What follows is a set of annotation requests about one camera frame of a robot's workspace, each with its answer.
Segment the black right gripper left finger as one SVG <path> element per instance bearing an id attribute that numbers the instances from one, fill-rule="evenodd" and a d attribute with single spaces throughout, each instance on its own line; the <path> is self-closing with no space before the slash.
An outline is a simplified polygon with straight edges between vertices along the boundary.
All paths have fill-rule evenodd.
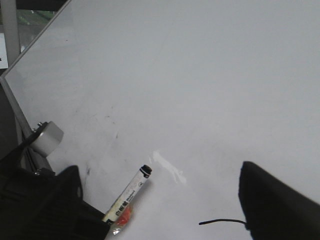
<path id="1" fill-rule="evenodd" d="M 103 213 L 83 200 L 79 169 L 36 175 L 16 168 L 0 174 L 2 240 L 104 240 Z"/>

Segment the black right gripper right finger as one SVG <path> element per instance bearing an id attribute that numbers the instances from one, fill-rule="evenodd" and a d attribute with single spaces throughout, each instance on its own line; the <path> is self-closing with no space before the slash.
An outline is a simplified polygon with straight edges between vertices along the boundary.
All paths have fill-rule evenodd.
<path id="1" fill-rule="evenodd" d="M 238 197 L 254 240 L 318 240 L 320 205 L 245 161 Z"/>

